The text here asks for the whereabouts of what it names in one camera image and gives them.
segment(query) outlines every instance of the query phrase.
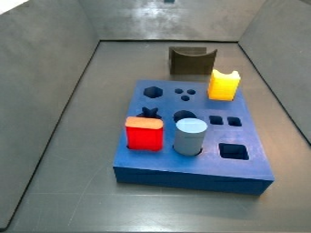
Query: gray wall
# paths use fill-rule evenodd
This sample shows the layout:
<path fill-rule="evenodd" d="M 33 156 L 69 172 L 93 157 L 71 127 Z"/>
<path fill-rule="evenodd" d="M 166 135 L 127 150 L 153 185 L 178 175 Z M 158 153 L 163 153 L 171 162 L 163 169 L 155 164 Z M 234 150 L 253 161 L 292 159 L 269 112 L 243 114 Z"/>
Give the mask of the gray wall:
<path fill-rule="evenodd" d="M 310 1 L 269 0 L 239 44 L 311 143 L 310 22 Z"/>
<path fill-rule="evenodd" d="M 102 40 L 238 41 L 265 0 L 81 0 Z"/>
<path fill-rule="evenodd" d="M 98 43 L 77 0 L 31 0 L 0 15 L 0 229 Z"/>

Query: hole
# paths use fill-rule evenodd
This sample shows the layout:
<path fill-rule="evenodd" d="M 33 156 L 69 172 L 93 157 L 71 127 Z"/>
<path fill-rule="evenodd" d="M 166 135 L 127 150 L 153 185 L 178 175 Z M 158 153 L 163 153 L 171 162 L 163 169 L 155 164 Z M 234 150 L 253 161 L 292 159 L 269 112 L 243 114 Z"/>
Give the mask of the hole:
<path fill-rule="evenodd" d="M 150 98 L 158 98 L 163 96 L 163 89 L 157 86 L 151 86 L 145 89 L 143 94 Z"/>
<path fill-rule="evenodd" d="M 249 160 L 249 151 L 246 146 L 239 144 L 219 144 L 221 156 L 223 158 Z"/>
<path fill-rule="evenodd" d="M 193 89 L 190 89 L 190 90 L 187 90 L 187 93 L 189 93 L 190 95 L 194 95 L 194 94 L 197 93 L 197 91 L 193 90 Z"/>
<path fill-rule="evenodd" d="M 229 117 L 229 125 L 233 127 L 242 127 L 242 123 L 238 117 Z"/>
<path fill-rule="evenodd" d="M 183 101 L 189 101 L 190 100 L 190 96 L 182 96 L 182 100 Z"/>
<path fill-rule="evenodd" d="M 174 121 L 175 121 L 175 123 L 179 120 L 186 119 L 186 118 L 198 118 L 198 117 L 197 117 L 197 115 L 193 112 L 186 111 L 186 110 L 182 110 L 182 111 L 179 111 L 179 112 L 177 112 L 174 114 Z"/>
<path fill-rule="evenodd" d="M 213 125 L 223 125 L 223 118 L 221 116 L 210 116 L 210 123 Z"/>
<path fill-rule="evenodd" d="M 137 115 L 137 117 L 146 117 L 146 118 L 161 119 L 162 116 L 158 114 L 158 110 L 159 110 L 158 107 L 150 109 L 149 107 L 145 106 L 142 108 L 142 113 L 139 115 Z"/>
<path fill-rule="evenodd" d="M 175 89 L 175 93 L 181 94 L 183 92 L 183 90 L 181 88 Z"/>

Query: blue shape sorter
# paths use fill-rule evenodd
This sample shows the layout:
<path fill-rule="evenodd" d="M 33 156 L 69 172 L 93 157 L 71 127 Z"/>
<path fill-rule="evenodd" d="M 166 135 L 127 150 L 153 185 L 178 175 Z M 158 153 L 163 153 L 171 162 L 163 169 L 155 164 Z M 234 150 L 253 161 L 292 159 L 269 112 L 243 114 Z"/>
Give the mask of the blue shape sorter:
<path fill-rule="evenodd" d="M 274 174 L 241 90 L 231 102 L 210 100 L 207 84 L 138 81 L 127 117 L 158 108 L 165 121 L 165 146 L 158 152 L 127 148 L 123 128 L 115 152 L 118 182 L 261 195 Z M 173 148 L 177 121 L 197 117 L 209 124 L 202 152 L 181 155 Z"/>

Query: hexagonal hole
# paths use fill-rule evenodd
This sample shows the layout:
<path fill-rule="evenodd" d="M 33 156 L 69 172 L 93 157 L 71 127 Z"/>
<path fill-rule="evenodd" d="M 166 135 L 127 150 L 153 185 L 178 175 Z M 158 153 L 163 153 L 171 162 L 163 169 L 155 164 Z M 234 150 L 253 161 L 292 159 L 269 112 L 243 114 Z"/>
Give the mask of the hexagonal hole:
<path fill-rule="evenodd" d="M 193 113 L 191 111 L 186 111 L 186 110 L 182 110 L 182 111 L 178 111 L 175 114 L 174 114 L 174 121 L 175 123 L 178 123 L 179 120 L 182 119 L 186 119 L 186 118 L 198 118 L 195 113 Z"/>
<path fill-rule="evenodd" d="M 163 96 L 163 89 L 157 86 L 151 86 L 145 89 L 143 94 L 150 98 L 158 98 Z"/>

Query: square hole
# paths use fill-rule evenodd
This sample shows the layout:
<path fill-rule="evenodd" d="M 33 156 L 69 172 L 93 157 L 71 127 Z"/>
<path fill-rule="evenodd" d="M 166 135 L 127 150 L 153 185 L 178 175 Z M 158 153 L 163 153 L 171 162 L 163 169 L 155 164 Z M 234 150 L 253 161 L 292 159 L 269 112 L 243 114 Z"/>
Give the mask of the square hole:
<path fill-rule="evenodd" d="M 223 125 L 223 118 L 221 116 L 210 116 L 210 123 L 213 125 Z"/>
<path fill-rule="evenodd" d="M 242 127 L 241 119 L 238 117 L 229 117 L 229 125 L 231 127 Z"/>
<path fill-rule="evenodd" d="M 239 144 L 219 144 L 221 156 L 223 158 L 249 160 L 249 151 L 245 145 Z"/>

